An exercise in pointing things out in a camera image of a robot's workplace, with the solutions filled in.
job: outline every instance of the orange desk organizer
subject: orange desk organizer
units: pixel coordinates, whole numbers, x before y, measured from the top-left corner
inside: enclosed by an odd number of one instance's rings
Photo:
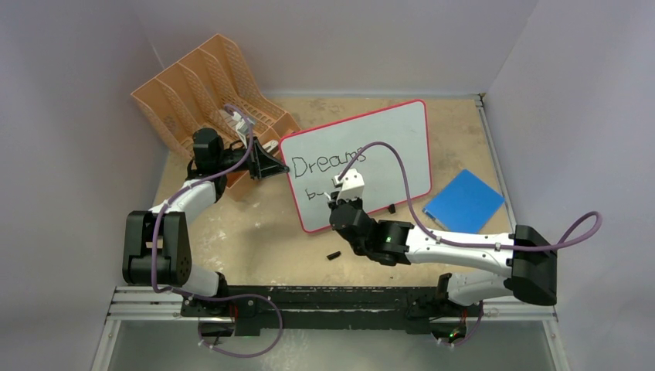
[[[239,47],[216,35],[152,80],[132,92],[139,108],[177,155],[191,160],[192,135],[199,128],[214,128],[227,144],[238,140],[234,121],[222,110],[229,103],[255,120],[255,135],[262,144],[300,128],[291,115],[260,93]],[[226,194],[234,200],[256,184],[248,172],[228,175]]]

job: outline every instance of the table surface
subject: table surface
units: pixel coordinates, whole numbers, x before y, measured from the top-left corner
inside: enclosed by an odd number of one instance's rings
[[[301,128],[312,128],[378,110],[409,99],[279,97],[271,99],[289,111]],[[439,227],[420,210],[462,169],[467,168],[500,192],[487,139],[474,100],[424,99],[427,106],[433,189],[415,203],[428,227]],[[184,182],[186,163],[169,154],[155,205]],[[405,204],[396,214],[382,211],[377,220],[412,221]],[[500,208],[481,233],[510,232]],[[223,272],[229,284],[322,286],[433,286],[446,272],[470,271],[449,264],[384,267],[355,256],[348,243],[326,230],[307,234],[300,228],[286,176],[265,179],[238,202],[224,197],[189,227],[193,261]],[[326,255],[341,251],[328,260]]]

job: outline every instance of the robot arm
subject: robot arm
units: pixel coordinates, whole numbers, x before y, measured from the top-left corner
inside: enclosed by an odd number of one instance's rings
[[[239,128],[245,121],[239,116],[237,134],[245,140]],[[227,186],[227,176],[197,183],[200,179],[224,172],[235,166],[245,155],[245,148],[228,148],[214,129],[203,128],[193,134],[194,158],[187,166],[187,179],[181,189],[187,189],[175,201],[162,204],[148,211],[133,211],[127,217],[123,253],[123,278],[129,284],[147,285],[151,282],[152,243],[154,222],[165,204],[168,208],[161,218],[157,259],[158,284],[182,288],[187,292],[203,296],[215,296],[226,290],[227,283],[220,273],[193,264],[189,246],[188,226],[208,207],[221,199]],[[248,171],[252,179],[264,179],[289,172],[282,162],[269,155],[253,138],[253,149],[246,160],[234,172]]]
[[[480,300],[510,295],[535,305],[554,305],[557,301],[556,252],[452,247],[428,237],[411,223],[376,221],[363,210],[361,174],[351,168],[343,179],[338,177],[333,179],[338,190],[332,192],[328,201],[330,224],[350,243],[355,254],[388,266],[445,263],[481,270],[470,274],[444,274],[439,278],[445,298],[457,305],[468,306]],[[434,233],[445,240],[490,246],[548,244],[529,226],[516,226],[513,234]]]

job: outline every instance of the whiteboard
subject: whiteboard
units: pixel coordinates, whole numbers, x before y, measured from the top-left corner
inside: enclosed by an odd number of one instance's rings
[[[431,190],[427,112],[422,100],[300,131],[282,138],[280,150],[290,168],[287,177],[305,232],[329,226],[330,209],[323,192],[334,191],[332,178],[372,141],[384,141],[398,151],[412,198]],[[367,213],[406,200],[400,167],[387,148],[370,147],[353,168],[365,181],[362,198]]]

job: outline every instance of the black mounting base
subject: black mounting base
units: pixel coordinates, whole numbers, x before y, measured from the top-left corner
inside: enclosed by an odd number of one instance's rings
[[[408,334],[433,333],[433,318],[460,317],[455,305],[435,287],[316,287],[229,286],[229,294],[269,297],[282,311],[284,328],[404,330]],[[277,328],[275,311],[257,299],[232,301],[236,307],[236,336],[257,336],[262,328]],[[467,308],[477,316],[478,308]],[[181,310],[185,317],[230,316],[229,305],[191,300]]]

